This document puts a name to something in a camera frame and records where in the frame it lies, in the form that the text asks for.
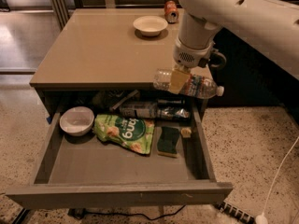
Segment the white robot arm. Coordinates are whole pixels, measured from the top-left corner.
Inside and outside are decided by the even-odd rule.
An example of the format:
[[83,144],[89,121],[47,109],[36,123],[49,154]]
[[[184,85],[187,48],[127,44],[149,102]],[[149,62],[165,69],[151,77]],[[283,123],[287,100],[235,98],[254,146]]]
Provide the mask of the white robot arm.
[[204,67],[225,28],[299,78],[299,6],[280,0],[178,0],[184,9],[173,57],[176,68]]

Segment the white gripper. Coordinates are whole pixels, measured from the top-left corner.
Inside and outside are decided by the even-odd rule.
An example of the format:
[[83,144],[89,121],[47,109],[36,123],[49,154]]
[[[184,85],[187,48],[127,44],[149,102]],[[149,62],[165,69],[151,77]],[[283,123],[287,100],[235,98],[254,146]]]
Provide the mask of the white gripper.
[[179,94],[190,76],[190,69],[195,67],[222,69],[226,65],[226,57],[214,48],[214,41],[209,39],[206,46],[190,48],[178,37],[176,38],[173,58],[176,65],[172,69],[169,91]]

